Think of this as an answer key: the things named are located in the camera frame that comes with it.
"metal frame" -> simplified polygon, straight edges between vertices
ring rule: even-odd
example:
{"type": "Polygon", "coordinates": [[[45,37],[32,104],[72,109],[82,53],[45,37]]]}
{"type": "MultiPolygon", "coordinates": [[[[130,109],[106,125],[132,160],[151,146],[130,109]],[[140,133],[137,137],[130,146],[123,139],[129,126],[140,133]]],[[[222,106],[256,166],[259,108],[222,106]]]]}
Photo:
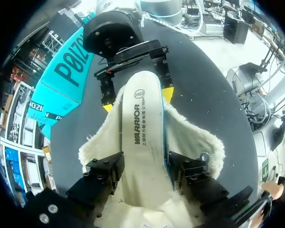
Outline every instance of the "metal frame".
{"type": "Polygon", "coordinates": [[[50,31],[42,41],[42,45],[48,49],[53,56],[58,52],[64,43],[65,41],[54,33],[54,31],[50,31]]]}

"monitor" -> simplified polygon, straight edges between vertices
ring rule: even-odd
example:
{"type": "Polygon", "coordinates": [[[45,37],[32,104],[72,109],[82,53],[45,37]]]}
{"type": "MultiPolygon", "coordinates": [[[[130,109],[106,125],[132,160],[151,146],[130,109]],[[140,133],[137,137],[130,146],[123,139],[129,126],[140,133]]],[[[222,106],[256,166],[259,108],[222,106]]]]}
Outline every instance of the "monitor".
{"type": "Polygon", "coordinates": [[[226,0],[228,1],[230,4],[234,4],[236,7],[239,7],[239,0],[226,0]]]}

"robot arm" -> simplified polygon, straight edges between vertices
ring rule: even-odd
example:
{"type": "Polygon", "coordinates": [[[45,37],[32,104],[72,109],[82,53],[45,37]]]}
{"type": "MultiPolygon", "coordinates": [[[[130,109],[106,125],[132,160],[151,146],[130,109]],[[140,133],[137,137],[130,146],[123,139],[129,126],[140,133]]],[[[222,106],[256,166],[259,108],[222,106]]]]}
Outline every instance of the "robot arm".
{"type": "MultiPolygon", "coordinates": [[[[203,157],[194,160],[169,152],[167,161],[168,173],[175,190],[201,204],[205,224],[199,228],[217,228],[218,224],[225,228],[243,227],[270,201],[269,196],[264,194],[233,219],[248,205],[252,193],[250,186],[228,198],[228,191],[210,177],[203,157]]],[[[86,165],[86,169],[83,177],[66,192],[67,198],[50,189],[45,189],[36,196],[27,193],[25,213],[39,227],[91,227],[95,219],[102,215],[108,197],[114,195],[124,171],[124,153],[101,160],[93,159],[86,165]]]]}

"cardboard box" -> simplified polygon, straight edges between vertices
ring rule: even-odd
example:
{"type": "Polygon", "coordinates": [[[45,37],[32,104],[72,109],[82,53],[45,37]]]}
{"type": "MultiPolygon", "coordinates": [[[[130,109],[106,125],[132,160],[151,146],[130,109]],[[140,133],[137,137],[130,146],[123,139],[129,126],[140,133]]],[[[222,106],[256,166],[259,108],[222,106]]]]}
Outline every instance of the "cardboard box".
{"type": "Polygon", "coordinates": [[[8,113],[4,110],[1,110],[0,114],[0,127],[5,129],[6,128],[6,122],[8,120],[8,113]]]}
{"type": "Polygon", "coordinates": [[[28,117],[50,127],[81,104],[93,54],[83,49],[83,27],[55,54],[36,85],[28,117]]]}
{"type": "Polygon", "coordinates": [[[5,107],[4,107],[4,111],[5,112],[9,112],[10,110],[10,104],[11,104],[11,101],[13,100],[13,94],[8,94],[8,98],[6,100],[6,103],[5,103],[5,107]]]}
{"type": "Polygon", "coordinates": [[[43,150],[43,153],[44,153],[44,156],[45,156],[47,162],[49,164],[51,164],[52,163],[52,158],[51,158],[51,151],[50,151],[49,146],[42,147],[42,150],[43,150]]]}
{"type": "Polygon", "coordinates": [[[46,184],[45,184],[45,187],[47,187],[47,188],[49,188],[49,189],[52,189],[52,190],[55,190],[55,189],[56,189],[56,184],[55,184],[54,178],[51,177],[50,175],[47,175],[47,176],[46,176],[46,184]]]}

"teal box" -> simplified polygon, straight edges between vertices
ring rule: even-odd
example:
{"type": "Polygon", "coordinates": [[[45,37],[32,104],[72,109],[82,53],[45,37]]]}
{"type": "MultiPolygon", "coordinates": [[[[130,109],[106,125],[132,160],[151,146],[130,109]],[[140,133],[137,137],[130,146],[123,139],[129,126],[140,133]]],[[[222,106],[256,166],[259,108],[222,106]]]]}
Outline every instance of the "teal box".
{"type": "Polygon", "coordinates": [[[50,127],[82,102],[93,54],[83,48],[83,27],[59,49],[36,85],[28,117],[50,127]]]}

